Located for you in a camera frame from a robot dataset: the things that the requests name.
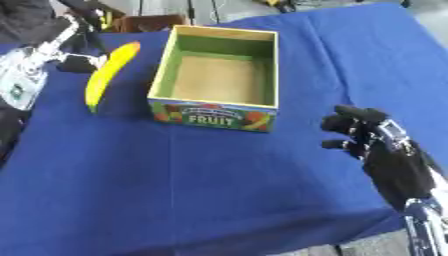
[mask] black glove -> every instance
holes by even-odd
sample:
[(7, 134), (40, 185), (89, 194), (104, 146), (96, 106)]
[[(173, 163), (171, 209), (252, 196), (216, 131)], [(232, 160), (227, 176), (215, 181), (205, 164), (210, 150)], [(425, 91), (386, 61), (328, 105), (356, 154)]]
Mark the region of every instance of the black glove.
[(97, 31), (101, 31), (101, 19), (96, 14), (95, 8), (84, 0), (59, 0), (75, 13), (81, 15)]
[(411, 151), (409, 148), (389, 149), (377, 129), (389, 119), (387, 114), (343, 105), (336, 106), (335, 112), (336, 115), (323, 119), (322, 129), (349, 135), (351, 140), (323, 141), (323, 148), (343, 149), (363, 160), (364, 171), (380, 194), (398, 211), (404, 209), (410, 198), (430, 196), (435, 184), (428, 166), (436, 171), (440, 168), (414, 141), (410, 141)]

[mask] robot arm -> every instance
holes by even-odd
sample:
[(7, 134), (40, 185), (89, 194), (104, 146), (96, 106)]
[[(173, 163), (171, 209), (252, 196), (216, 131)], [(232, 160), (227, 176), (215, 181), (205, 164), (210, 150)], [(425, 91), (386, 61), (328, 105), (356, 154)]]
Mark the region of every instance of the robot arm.
[(448, 183), (441, 169), (387, 114), (350, 106), (335, 111), (324, 118), (322, 129), (350, 140), (322, 146), (363, 162), (378, 192), (403, 213), (413, 256), (448, 256)]
[[(42, 28), (32, 43), (13, 49), (0, 57), (0, 165), (3, 164), (24, 129), (34, 103), (48, 77), (45, 65), (62, 63), (60, 68), (69, 72), (88, 72), (101, 68), (108, 54), (97, 35), (98, 22), (94, 10), (82, 0), (64, 0), (74, 13), (56, 18)], [(86, 35), (100, 56), (66, 53), (63, 49), (74, 38)]]

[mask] blue fabric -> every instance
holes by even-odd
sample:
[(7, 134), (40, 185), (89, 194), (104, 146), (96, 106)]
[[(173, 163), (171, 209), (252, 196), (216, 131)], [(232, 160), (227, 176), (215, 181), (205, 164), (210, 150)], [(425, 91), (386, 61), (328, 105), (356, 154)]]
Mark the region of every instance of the blue fabric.
[(51, 74), (0, 173), (0, 255), (266, 255), (401, 227), (360, 163), (320, 148), (334, 136), (319, 124), (335, 104), (381, 108), (448, 167), (445, 50), (394, 4), (224, 26), (280, 33), (274, 131), (152, 121), (145, 84), (167, 33), (107, 35), (142, 51), (99, 116), (88, 76)]

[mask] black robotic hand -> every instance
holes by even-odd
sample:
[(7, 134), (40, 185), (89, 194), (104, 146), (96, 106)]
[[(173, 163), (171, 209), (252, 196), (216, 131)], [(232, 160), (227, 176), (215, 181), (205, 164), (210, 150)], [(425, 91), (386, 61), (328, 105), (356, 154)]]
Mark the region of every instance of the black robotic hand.
[[(391, 125), (387, 129), (391, 121), (387, 114), (345, 105), (336, 106), (335, 112), (323, 119), (322, 129), (348, 135), (350, 139), (323, 141), (323, 148), (342, 149), (362, 160), (364, 171), (380, 194), (398, 211), (410, 198), (430, 196), (435, 184), (429, 167), (435, 171), (440, 168), (416, 142), (404, 138), (399, 127), (397, 130)], [(391, 141), (394, 133), (402, 140)]]

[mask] cardboard box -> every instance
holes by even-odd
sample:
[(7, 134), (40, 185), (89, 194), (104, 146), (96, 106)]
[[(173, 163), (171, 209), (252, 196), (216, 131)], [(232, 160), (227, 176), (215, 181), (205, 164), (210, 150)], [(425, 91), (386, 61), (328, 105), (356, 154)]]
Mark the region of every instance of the cardboard box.
[(270, 131), (278, 110), (277, 37), (175, 26), (148, 95), (155, 119)]

